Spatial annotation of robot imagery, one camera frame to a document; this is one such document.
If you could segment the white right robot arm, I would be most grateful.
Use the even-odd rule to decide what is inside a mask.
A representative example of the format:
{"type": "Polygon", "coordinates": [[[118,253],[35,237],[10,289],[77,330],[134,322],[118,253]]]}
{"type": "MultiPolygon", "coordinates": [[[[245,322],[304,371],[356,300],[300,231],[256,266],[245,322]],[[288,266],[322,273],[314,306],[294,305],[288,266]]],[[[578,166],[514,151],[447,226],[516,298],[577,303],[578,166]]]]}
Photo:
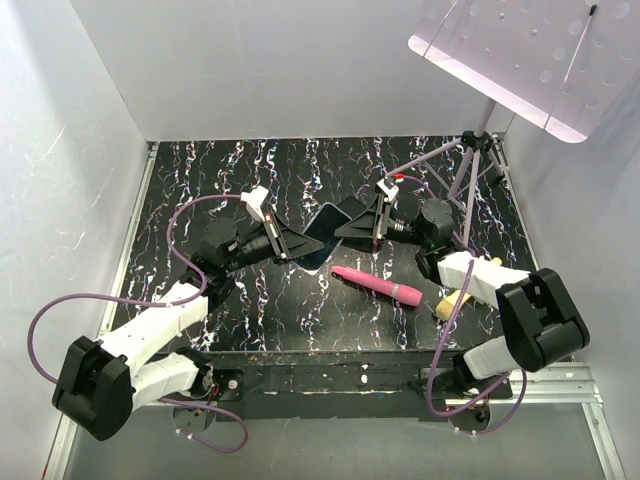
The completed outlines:
{"type": "Polygon", "coordinates": [[[455,230],[451,206],[443,200],[424,201],[416,217],[406,221],[380,193],[334,232],[360,251],[375,252],[385,240],[416,245],[415,259],[424,278],[499,312],[501,336],[457,354],[450,370],[431,377],[432,386],[475,397],[489,379],[516,369],[537,372],[589,345],[590,332],[557,272],[511,269],[475,257],[455,244],[455,230]]]}

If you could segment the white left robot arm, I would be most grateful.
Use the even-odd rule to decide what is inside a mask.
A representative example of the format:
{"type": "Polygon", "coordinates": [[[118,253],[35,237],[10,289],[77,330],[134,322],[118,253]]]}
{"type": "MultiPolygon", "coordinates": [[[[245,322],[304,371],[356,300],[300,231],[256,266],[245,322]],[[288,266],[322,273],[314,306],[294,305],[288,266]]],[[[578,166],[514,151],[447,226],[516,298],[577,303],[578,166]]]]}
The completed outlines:
{"type": "Polygon", "coordinates": [[[234,272],[265,260],[297,260],[323,247],[275,213],[245,233],[239,233],[230,218],[211,222],[189,257],[190,266],[163,296],[162,307],[149,307],[96,340],[82,336],[71,344],[53,406],[104,441],[133,411],[167,395],[179,393],[193,400],[209,396],[215,374],[205,355],[189,347],[160,360],[154,355],[226,300],[235,286],[234,272]]]}

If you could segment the phone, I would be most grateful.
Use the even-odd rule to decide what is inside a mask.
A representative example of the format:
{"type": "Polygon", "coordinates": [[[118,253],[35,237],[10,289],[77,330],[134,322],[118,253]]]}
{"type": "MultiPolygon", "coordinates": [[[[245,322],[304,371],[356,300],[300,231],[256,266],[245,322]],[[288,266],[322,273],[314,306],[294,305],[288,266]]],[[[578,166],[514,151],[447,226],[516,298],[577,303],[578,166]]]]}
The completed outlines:
{"type": "Polygon", "coordinates": [[[324,203],[304,230],[305,235],[322,242],[323,248],[296,259],[295,264],[311,275],[316,274],[341,242],[334,236],[335,230],[350,220],[351,217],[336,205],[324,203]]]}

